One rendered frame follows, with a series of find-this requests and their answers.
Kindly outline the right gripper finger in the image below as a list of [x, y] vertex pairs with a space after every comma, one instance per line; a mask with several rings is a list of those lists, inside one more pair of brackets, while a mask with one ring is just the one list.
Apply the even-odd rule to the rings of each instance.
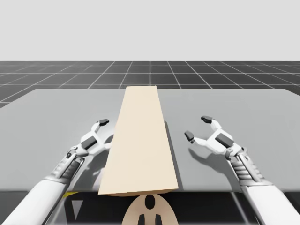
[[184, 133], [186, 139], [191, 143], [191, 144], [198, 144], [200, 146], [207, 146], [207, 140], [205, 139], [202, 139], [202, 138], [198, 138], [198, 137], [195, 137], [194, 134], [190, 131], [186, 131]]
[[219, 122], [217, 120], [215, 120], [214, 118], [210, 117], [210, 116], [202, 116], [201, 117], [201, 120], [204, 122], [204, 123], [207, 123], [210, 125], [213, 133], [222, 133], [222, 127], [221, 125], [219, 124]]

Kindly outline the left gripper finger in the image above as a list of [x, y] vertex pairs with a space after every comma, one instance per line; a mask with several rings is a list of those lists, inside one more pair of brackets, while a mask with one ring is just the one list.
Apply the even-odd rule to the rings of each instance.
[[92, 125], [91, 132], [97, 134], [99, 129], [108, 124], [109, 122], [110, 121], [108, 119], [98, 120], [95, 124]]
[[104, 149], [110, 149], [112, 145], [113, 135], [109, 136], [104, 142], [103, 142], [103, 148]]

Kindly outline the tall board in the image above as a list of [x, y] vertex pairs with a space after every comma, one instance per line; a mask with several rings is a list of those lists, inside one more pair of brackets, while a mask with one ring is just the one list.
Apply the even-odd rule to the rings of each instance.
[[127, 87], [98, 193], [163, 194], [178, 187], [157, 87]]

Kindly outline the tan robot part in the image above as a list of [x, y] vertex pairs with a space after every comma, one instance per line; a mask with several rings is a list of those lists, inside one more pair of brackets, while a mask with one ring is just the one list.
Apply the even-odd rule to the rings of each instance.
[[155, 225], [156, 215], [161, 217], [162, 225], [179, 225], [170, 204], [160, 195], [154, 194], [152, 196], [155, 199], [155, 205], [152, 209], [146, 207], [146, 195], [134, 199], [128, 207], [121, 225], [138, 225], [141, 215], [144, 215], [145, 225]]

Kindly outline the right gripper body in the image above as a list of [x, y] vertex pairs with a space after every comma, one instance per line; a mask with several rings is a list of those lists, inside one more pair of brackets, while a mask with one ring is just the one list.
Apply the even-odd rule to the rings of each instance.
[[225, 154], [227, 149], [232, 149], [233, 154], [242, 150], [233, 137], [222, 129], [218, 129], [207, 139], [206, 147], [215, 154]]

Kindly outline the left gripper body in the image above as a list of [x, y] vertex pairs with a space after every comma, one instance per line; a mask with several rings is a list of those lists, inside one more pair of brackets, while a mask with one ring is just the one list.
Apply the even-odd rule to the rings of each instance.
[[95, 156], [105, 150], [104, 142], [94, 131], [85, 134], [78, 145], [76, 145], [75, 154], [78, 157]]

